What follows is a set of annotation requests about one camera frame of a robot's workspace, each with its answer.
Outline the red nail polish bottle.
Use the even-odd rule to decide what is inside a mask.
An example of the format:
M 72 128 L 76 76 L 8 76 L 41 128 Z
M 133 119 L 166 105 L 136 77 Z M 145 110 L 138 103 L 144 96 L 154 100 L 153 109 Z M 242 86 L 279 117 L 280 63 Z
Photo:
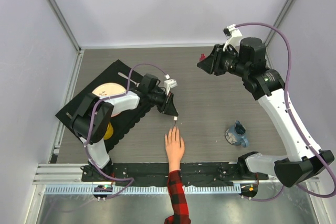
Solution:
M 206 58 L 205 55 L 201 54 L 201 57 L 200 57 L 199 61 L 203 61 L 205 58 Z

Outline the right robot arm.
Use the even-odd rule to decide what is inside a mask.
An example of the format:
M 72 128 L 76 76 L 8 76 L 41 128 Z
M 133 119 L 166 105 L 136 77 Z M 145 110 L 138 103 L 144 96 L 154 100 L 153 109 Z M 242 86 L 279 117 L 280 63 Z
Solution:
M 250 179 L 255 173 L 276 176 L 286 187 L 292 187 L 320 174 L 324 163 L 331 164 L 334 155 L 322 150 L 312 139 L 289 100 L 285 100 L 285 83 L 274 69 L 266 66 L 266 46 L 259 38 L 240 41 L 239 50 L 232 45 L 216 44 L 211 54 L 197 67 L 208 74 L 231 73 L 240 77 L 244 88 L 266 111 L 286 150 L 285 156 L 251 152 L 239 157 L 237 173 Z

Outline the white nail polish cap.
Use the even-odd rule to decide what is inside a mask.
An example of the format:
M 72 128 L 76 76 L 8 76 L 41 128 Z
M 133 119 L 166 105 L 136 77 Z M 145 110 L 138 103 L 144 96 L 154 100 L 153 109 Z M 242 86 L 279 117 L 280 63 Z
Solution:
M 174 120 L 174 125 L 176 125 L 176 123 L 177 123 L 177 120 L 178 120 L 178 117 L 177 117 L 177 116 L 175 116 L 175 117 L 173 118 L 173 120 Z

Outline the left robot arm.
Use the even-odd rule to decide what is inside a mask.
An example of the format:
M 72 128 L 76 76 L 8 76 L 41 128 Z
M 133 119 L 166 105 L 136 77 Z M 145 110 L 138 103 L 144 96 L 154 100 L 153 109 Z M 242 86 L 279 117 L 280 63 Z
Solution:
M 113 116 L 149 105 L 156 106 L 160 113 L 177 120 L 178 112 L 171 92 L 177 86 L 177 81 L 166 75 L 162 88 L 159 83 L 156 76 L 145 74 L 140 83 L 125 92 L 110 96 L 88 93 L 70 117 L 69 127 L 83 143 L 89 164 L 94 167 L 93 174 L 98 180 L 105 182 L 113 173 L 113 162 L 104 143 L 108 130 L 113 130 L 110 137 L 117 135 L 116 128 L 110 122 Z

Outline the mannequin hand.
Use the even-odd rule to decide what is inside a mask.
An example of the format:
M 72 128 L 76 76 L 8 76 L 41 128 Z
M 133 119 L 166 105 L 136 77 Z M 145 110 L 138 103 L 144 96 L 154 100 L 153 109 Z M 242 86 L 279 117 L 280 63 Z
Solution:
M 173 127 L 165 134 L 165 151 L 169 164 L 169 173 L 180 170 L 180 164 L 185 152 L 184 140 L 178 127 Z

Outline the red plaid sleeve forearm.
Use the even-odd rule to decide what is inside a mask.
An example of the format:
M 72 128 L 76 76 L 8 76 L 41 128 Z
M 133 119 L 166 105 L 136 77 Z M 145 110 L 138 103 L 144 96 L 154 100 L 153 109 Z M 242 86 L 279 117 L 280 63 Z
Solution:
M 169 173 L 167 189 L 173 208 L 173 215 L 167 217 L 164 223 L 190 224 L 191 219 L 179 170 Z

